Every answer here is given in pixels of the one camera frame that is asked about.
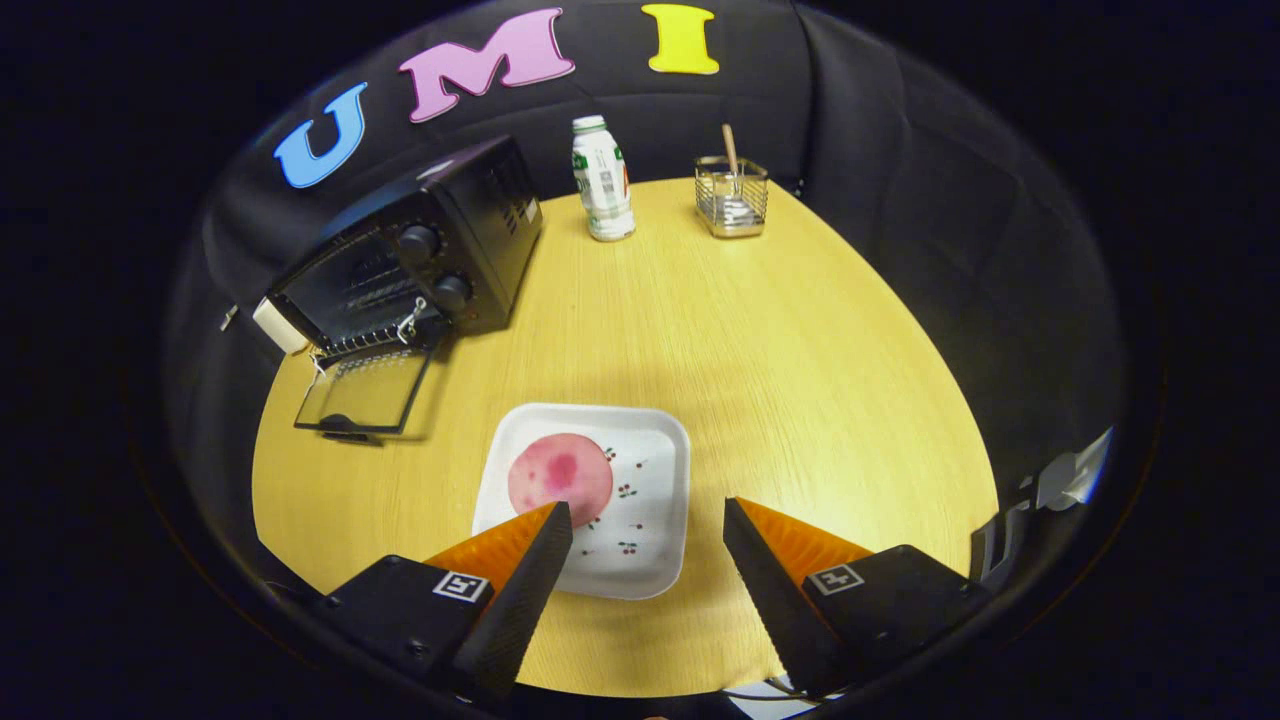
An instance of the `toaster oven knob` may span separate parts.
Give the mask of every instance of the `toaster oven knob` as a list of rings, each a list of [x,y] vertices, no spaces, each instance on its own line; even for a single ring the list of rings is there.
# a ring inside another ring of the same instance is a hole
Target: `toaster oven knob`
[[[435,302],[451,313],[458,313],[471,300],[471,286],[458,275],[442,275],[431,288]]]
[[[404,228],[397,241],[401,251],[411,263],[430,260],[440,251],[440,236],[431,228],[422,225],[410,225]]]

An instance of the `toaster oven door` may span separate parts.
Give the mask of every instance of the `toaster oven door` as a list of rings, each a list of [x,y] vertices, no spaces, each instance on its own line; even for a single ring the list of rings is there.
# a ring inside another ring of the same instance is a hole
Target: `toaster oven door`
[[[415,346],[399,342],[344,354],[316,368],[293,427],[343,439],[401,434],[431,355],[444,333]]]

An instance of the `bottle label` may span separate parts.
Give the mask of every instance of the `bottle label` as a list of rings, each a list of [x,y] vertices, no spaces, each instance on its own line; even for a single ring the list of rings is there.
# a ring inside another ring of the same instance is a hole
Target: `bottle label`
[[[575,147],[573,178],[593,234],[620,223],[631,225],[631,181],[622,149],[616,143]],[[611,229],[607,234],[614,234]]]

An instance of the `pink letter m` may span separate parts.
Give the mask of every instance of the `pink letter m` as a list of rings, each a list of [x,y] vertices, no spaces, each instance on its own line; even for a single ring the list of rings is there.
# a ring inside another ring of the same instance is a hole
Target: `pink letter m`
[[[508,68],[502,78],[506,87],[532,85],[573,72],[573,61],[562,58],[556,44],[553,23],[562,12],[547,8],[516,15],[502,23],[480,51],[443,42],[404,60],[399,69],[413,76],[413,91],[417,92],[417,109],[408,118],[421,123],[458,104],[457,95],[445,92],[445,78],[471,95],[484,95],[503,58]]]

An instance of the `wooden stick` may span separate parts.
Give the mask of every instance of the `wooden stick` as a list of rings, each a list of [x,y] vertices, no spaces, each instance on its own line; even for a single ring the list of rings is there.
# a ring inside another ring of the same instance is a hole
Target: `wooden stick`
[[[721,131],[724,132],[724,151],[728,155],[728,169],[737,176],[737,149],[733,147],[733,128],[728,127],[728,123],[724,123],[721,126]]]

